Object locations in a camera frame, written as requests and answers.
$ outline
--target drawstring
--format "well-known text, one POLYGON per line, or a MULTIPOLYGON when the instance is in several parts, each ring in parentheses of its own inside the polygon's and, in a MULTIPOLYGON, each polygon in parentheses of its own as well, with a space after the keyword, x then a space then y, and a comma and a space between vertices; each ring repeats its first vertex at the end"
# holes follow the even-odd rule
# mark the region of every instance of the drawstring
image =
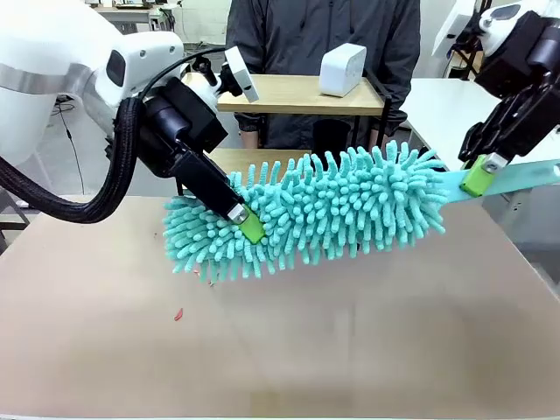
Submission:
POLYGON ((304 1, 305 1, 305 9, 304 9, 304 15, 301 18, 301 22, 299 23, 300 30, 304 29, 305 23, 307 22, 307 9, 309 8, 309 0, 304 0, 304 1))
POLYGON ((354 0, 349 0, 350 4, 350 34, 354 35, 355 29, 354 29, 354 0))

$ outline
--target microfiber duster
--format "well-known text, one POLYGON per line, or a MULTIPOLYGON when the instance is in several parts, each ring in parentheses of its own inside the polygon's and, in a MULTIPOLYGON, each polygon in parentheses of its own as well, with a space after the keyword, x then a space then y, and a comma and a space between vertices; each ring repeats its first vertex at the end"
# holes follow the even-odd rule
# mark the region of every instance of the microfiber duster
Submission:
MULTIPOLYGON (((372 249, 390 251, 394 244, 414 246, 431 230, 443 234, 440 209, 448 202, 470 200, 459 186, 466 171, 437 172, 444 163, 430 150, 421 157, 406 143, 399 153, 396 142, 387 156, 375 147, 341 153, 340 168, 327 152, 327 168, 320 159, 305 155, 288 163, 278 180, 280 163, 269 175, 263 163, 249 167, 248 181, 240 172, 230 181, 264 226, 265 236, 253 244, 229 220, 208 210, 195 198, 176 197, 166 205, 164 219, 167 255, 174 272, 191 272, 200 266, 202 280, 261 277, 293 269, 296 254, 305 264, 334 260, 372 249)), ((507 166, 486 195, 558 181, 560 161, 507 166)))

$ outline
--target person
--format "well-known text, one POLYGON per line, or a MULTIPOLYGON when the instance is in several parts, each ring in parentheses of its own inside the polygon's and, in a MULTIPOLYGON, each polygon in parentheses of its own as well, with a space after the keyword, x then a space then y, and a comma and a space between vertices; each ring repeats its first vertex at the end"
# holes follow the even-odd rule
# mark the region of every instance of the person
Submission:
MULTIPOLYGON (((318 75, 323 55, 333 48, 346 42, 365 46, 367 70, 393 99, 386 133, 391 136, 406 120, 400 107, 420 55, 420 0, 232 0, 226 38, 255 74, 318 75)), ((321 117, 235 118, 246 148, 311 149, 312 126, 321 117)), ((353 124, 352 117, 346 120, 353 124)), ((371 148, 379 120, 362 125, 359 139, 371 148), (365 127, 372 127, 371 133, 365 127)))

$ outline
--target red scrap on table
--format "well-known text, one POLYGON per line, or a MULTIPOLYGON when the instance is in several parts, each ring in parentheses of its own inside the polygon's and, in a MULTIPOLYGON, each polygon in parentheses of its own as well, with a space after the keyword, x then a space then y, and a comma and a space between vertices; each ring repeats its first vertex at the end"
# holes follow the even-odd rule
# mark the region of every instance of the red scrap on table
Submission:
POLYGON ((175 320, 179 321, 181 318, 183 318, 183 308, 179 309, 177 312, 177 315, 175 315, 175 320))

